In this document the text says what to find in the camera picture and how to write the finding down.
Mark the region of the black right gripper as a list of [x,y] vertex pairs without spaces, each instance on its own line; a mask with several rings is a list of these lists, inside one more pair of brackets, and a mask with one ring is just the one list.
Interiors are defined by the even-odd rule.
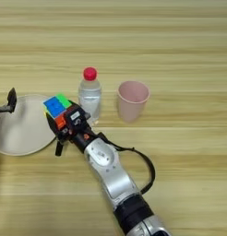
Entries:
[[[68,110],[76,110],[79,109],[79,105],[76,103],[71,103],[68,107]],[[46,118],[48,121],[48,125],[50,126],[51,130],[57,137],[57,145],[56,145],[56,152],[61,153],[63,151],[63,146],[66,141],[74,144],[81,153],[83,153],[86,147],[98,136],[95,135],[89,128],[85,129],[84,131],[80,131],[74,134],[71,134],[66,128],[61,132],[58,130],[57,124],[54,118],[47,113]]]

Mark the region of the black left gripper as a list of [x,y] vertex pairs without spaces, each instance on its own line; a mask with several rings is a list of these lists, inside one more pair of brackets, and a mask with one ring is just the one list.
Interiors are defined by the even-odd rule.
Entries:
[[1,112],[13,112],[15,110],[16,104],[17,104],[17,93],[14,88],[12,88],[9,91],[8,96],[7,96],[7,101],[8,101],[7,106],[0,107],[0,113]]

